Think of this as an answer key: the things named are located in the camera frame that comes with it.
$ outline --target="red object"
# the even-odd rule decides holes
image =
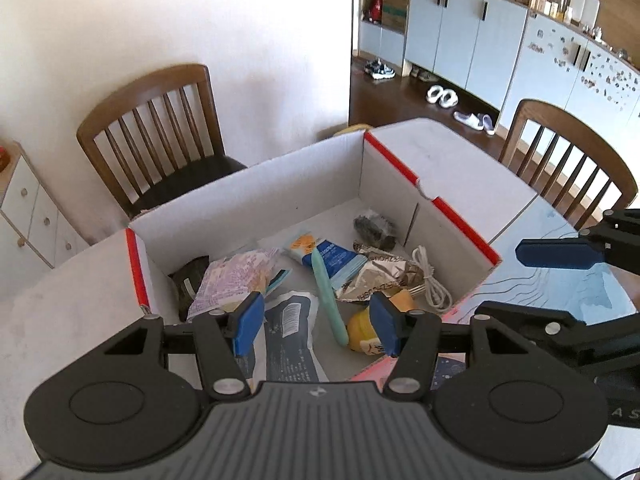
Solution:
[[[391,153],[382,142],[380,142],[369,130],[364,134],[364,140],[374,147],[380,155],[386,158],[391,165],[398,170],[413,186],[418,183],[418,176],[407,167],[400,159]],[[455,225],[468,238],[478,250],[484,254],[484,257],[496,266],[500,263],[500,254],[494,251],[489,245],[468,223],[463,219],[449,204],[447,204],[439,196],[431,200],[436,208],[447,217],[447,219]]]
[[[388,147],[377,140],[369,130],[364,133],[364,140],[371,144],[380,153],[380,155],[385,157],[386,160],[388,160],[391,165],[396,168],[396,170],[402,173],[402,176],[404,176],[405,179],[407,179],[412,184],[412,186],[415,186],[418,183],[418,176],[406,165],[404,165],[399,158],[391,153]]]
[[[145,279],[142,276],[142,266],[140,265],[140,254],[138,254],[138,243],[133,229],[126,229],[127,249],[129,251],[129,263],[131,265],[131,275],[133,277],[133,287],[136,291],[138,304],[143,310],[149,311],[149,296],[146,293]]]
[[[478,250],[484,254],[487,260],[489,260],[492,265],[496,266],[500,263],[500,254],[494,251],[494,248],[491,247],[487,242],[484,241],[476,231],[473,229],[465,220],[458,214],[456,211],[447,204],[443,199],[439,196],[431,200],[434,206],[436,206],[440,212],[446,216],[449,221],[455,225],[458,229],[460,229],[464,235],[471,240],[473,245],[475,245]]]
[[[369,17],[374,22],[382,21],[382,0],[373,0],[371,8],[369,9]]]

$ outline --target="chair backrest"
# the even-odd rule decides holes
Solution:
[[[157,182],[165,178],[171,171],[177,171],[179,167],[197,158],[194,152],[197,152],[199,158],[207,156],[205,150],[208,151],[208,147],[203,145],[188,99],[188,93],[191,94],[194,85],[202,106],[204,127],[209,134],[213,156],[223,158],[225,150],[220,135],[209,70],[200,64],[171,66],[136,79],[98,104],[78,128],[77,138],[80,146],[107,188],[129,216],[133,215],[132,203],[135,201],[131,191],[140,197],[144,188],[148,189],[155,184],[154,180]],[[179,112],[179,108],[176,114],[170,98],[171,93],[175,94],[174,100],[181,102],[184,114]],[[154,99],[158,102],[158,107],[154,104]],[[161,116],[164,118],[165,125],[167,122],[171,125],[175,139],[167,137]],[[129,124],[135,122],[137,133],[132,127],[134,134],[131,134],[126,117]],[[180,123],[183,127],[185,124],[188,126],[193,143],[189,139],[185,140],[182,130],[186,128],[182,128]],[[102,137],[103,133],[113,152],[113,156],[110,156],[111,164],[105,159],[105,155],[108,154],[98,146],[98,136]],[[124,147],[117,141],[116,136],[124,138],[128,153],[127,150],[123,150]],[[152,136],[156,138],[156,142],[153,142]],[[140,139],[148,156],[144,152],[141,155]],[[164,153],[157,149],[158,140]],[[180,160],[178,150],[174,150],[176,143],[184,163]],[[191,153],[188,144],[195,146],[195,150],[192,148]],[[113,157],[117,160],[117,164],[114,163]],[[147,165],[145,158],[147,161],[150,159],[152,164]],[[119,173],[120,170],[122,173],[119,181],[114,171]],[[121,184],[126,181],[132,188],[128,192]]]
[[[545,129],[551,130],[554,133],[548,147],[542,155],[540,163],[535,168],[528,181],[528,184],[531,187],[536,185],[543,172],[546,174],[545,168],[549,164],[549,160],[551,159],[556,145],[558,144],[558,140],[562,138],[567,140],[569,143],[567,149],[565,149],[558,164],[555,166],[555,169],[552,171],[551,176],[542,189],[541,195],[543,197],[546,198],[553,187],[556,189],[560,187],[559,184],[556,186],[554,186],[554,184],[557,183],[558,177],[567,164],[567,160],[572,154],[574,148],[577,148],[582,152],[580,161],[574,167],[573,171],[553,200],[552,206],[554,208],[558,208],[562,199],[565,199],[568,196],[570,197],[568,193],[575,185],[576,179],[582,171],[585,163],[588,160],[595,163],[595,169],[580,186],[580,189],[575,195],[573,201],[571,201],[564,211],[563,216],[565,219],[568,220],[572,213],[574,213],[582,203],[582,200],[585,198],[589,188],[594,184],[598,173],[602,170],[606,176],[606,182],[603,184],[602,188],[593,200],[591,200],[591,203],[585,208],[585,211],[580,218],[575,221],[574,227],[576,229],[580,229],[594,213],[605,193],[609,190],[611,184],[614,184],[620,191],[620,197],[613,205],[613,208],[625,208],[636,197],[638,194],[638,184],[636,184],[636,180],[633,178],[633,175],[624,160],[622,160],[615,150],[590,127],[571,114],[565,112],[561,108],[557,108],[551,104],[543,103],[541,101],[523,99],[518,104],[513,123],[511,124],[511,129],[509,130],[506,142],[504,143],[502,152],[498,158],[498,160],[505,166],[509,167],[513,160],[513,155],[516,152],[518,142],[522,136],[524,127],[529,120],[537,123],[540,127],[538,128],[538,132],[536,133],[533,142],[527,150],[527,153],[524,155],[524,159],[516,172],[517,176],[522,177],[527,166],[533,159]]]

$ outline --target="white power cable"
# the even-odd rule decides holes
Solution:
[[[411,257],[424,272],[424,297],[427,300],[427,306],[439,316],[445,314],[453,306],[453,300],[450,292],[433,277],[433,267],[429,264],[427,250],[420,245],[414,249]]]

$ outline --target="cabinet handle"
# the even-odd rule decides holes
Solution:
[[[589,64],[589,60],[591,59],[591,51],[586,50],[584,55],[584,66],[582,67],[582,71],[585,72],[587,70],[587,65]]]
[[[578,50],[575,51],[574,66],[578,62],[578,56],[580,56],[580,45],[578,45]]]

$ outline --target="foil wrapper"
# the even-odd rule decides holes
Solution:
[[[339,301],[365,303],[374,292],[383,292],[391,297],[402,288],[412,288],[424,282],[424,273],[415,262],[359,242],[353,243],[353,250],[366,256],[367,262],[349,283],[336,292],[335,297]]]

